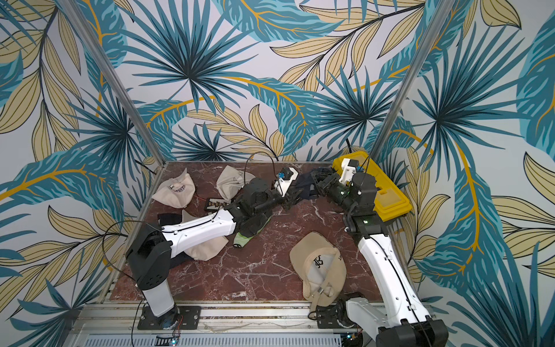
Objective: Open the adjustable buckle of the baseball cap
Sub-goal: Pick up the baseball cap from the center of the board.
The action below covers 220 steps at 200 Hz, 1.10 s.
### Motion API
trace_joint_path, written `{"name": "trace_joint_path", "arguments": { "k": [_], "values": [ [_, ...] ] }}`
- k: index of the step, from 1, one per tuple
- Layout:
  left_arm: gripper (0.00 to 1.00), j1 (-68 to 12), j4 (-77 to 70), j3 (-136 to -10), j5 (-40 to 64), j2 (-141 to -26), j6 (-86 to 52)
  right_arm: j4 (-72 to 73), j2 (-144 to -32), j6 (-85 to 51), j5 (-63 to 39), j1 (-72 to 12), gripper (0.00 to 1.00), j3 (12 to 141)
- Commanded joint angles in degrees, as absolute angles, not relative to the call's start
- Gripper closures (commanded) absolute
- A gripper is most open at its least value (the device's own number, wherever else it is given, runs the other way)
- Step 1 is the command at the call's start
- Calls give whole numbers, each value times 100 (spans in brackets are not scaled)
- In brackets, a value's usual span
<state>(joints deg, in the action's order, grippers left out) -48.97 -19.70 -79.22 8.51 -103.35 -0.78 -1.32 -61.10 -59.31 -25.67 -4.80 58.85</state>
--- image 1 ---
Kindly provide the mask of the white perforated cap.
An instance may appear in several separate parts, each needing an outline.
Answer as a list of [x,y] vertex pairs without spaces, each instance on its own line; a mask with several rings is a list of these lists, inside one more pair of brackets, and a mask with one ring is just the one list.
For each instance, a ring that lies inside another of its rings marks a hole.
[[218,177],[216,188],[225,202],[231,202],[238,192],[254,178],[252,173],[226,166]]

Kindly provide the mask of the tan khaki cap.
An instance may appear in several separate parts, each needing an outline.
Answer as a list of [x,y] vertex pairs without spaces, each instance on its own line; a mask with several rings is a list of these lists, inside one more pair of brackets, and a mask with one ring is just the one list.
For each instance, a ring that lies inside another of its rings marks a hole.
[[289,257],[302,281],[303,297],[311,303],[309,319],[314,320],[317,308],[331,305],[342,292],[345,262],[340,250],[314,231],[292,248]]

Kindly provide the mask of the cream Colorado cap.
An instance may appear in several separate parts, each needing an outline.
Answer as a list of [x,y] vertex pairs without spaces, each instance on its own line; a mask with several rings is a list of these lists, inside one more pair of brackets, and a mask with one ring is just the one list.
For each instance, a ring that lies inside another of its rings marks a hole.
[[228,239],[226,236],[220,234],[178,253],[177,256],[183,256],[186,259],[192,258],[193,260],[208,261],[217,256],[227,243]]

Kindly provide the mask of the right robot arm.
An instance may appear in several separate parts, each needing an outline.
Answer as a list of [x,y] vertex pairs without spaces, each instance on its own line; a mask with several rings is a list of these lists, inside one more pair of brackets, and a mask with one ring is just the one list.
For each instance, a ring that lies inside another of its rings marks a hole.
[[446,346],[449,331],[421,303],[403,272],[385,222],[377,212],[380,191],[373,176],[354,172],[312,175],[318,194],[343,209],[345,230],[369,264],[384,303],[381,312],[363,297],[345,301],[349,321],[377,346]]

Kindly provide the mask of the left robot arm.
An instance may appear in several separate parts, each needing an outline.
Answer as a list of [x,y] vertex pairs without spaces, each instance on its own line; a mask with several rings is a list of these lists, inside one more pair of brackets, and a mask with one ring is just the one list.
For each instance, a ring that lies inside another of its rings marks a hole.
[[288,190],[298,174],[282,172],[275,186],[255,178],[242,193],[219,211],[183,224],[143,226],[126,253],[133,279],[148,303],[150,314],[168,329],[179,318],[167,277],[172,260],[185,250],[217,237],[238,234],[251,239],[267,225],[273,209],[290,208],[298,196]]

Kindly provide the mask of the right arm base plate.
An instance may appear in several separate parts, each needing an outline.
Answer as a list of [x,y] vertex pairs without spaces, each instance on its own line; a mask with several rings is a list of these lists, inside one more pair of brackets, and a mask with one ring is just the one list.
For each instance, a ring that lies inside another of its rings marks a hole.
[[308,314],[308,318],[315,321],[319,329],[360,328],[348,318],[346,308],[342,304],[332,304],[328,307],[317,306],[315,311]]

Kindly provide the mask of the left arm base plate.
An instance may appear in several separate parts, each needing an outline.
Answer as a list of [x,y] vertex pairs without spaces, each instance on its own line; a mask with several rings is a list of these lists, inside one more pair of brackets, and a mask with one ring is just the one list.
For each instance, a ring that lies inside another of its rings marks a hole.
[[156,317],[149,306],[143,308],[137,327],[140,331],[194,331],[198,327],[200,306],[175,306],[166,314]]

